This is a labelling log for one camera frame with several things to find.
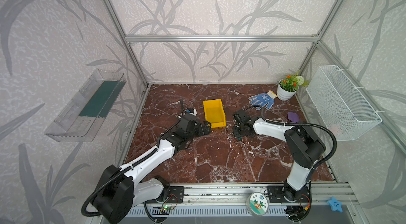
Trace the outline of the yellow plastic bin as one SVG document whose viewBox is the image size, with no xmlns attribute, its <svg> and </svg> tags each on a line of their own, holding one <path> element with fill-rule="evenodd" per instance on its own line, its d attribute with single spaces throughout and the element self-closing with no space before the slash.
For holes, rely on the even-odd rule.
<svg viewBox="0 0 406 224">
<path fill-rule="evenodd" d="M 205 120 L 211 123 L 212 128 L 226 126 L 226 115 L 221 99 L 203 101 Z"/>
</svg>

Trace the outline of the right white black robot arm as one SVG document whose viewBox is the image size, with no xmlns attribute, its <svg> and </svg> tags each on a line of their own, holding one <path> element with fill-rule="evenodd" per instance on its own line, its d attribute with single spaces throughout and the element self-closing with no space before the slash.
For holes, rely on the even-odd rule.
<svg viewBox="0 0 406 224">
<path fill-rule="evenodd" d="M 279 122 L 261 116 L 250 117 L 246 109 L 233 113 L 235 126 L 233 134 L 239 141 L 243 137 L 269 136 L 286 142 L 293 158 L 293 165 L 278 194 L 285 202 L 296 202 L 310 185 L 311 177 L 319 166 L 327 162 L 336 153 L 338 143 L 336 136 L 328 128 L 307 122 Z M 314 129 L 320 129 L 332 140 L 332 148 L 325 156 L 326 146 Z"/>
</svg>

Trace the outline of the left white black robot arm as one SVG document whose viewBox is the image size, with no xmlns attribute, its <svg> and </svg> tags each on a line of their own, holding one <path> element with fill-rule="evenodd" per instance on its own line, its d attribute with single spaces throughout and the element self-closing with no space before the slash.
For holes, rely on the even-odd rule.
<svg viewBox="0 0 406 224">
<path fill-rule="evenodd" d="M 119 167 L 107 167 L 94 192 L 84 201 L 81 214 L 85 217 L 103 216 L 110 224 L 117 224 L 133 207 L 159 198 L 164 183 L 158 179 L 147 182 L 143 179 L 183 150 L 189 141 L 210 133 L 210 122 L 200 121 L 192 113 L 182 115 L 144 154 Z"/>
</svg>

